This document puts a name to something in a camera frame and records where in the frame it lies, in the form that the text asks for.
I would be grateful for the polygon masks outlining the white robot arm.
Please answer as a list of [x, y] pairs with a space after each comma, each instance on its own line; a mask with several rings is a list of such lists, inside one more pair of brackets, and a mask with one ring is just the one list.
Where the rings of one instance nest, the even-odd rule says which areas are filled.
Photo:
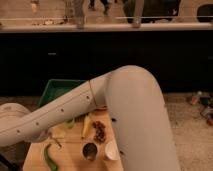
[[64, 121], [105, 106], [124, 171], [181, 171], [164, 97], [146, 69], [127, 65], [84, 82], [29, 113], [0, 106], [0, 147], [33, 142]]

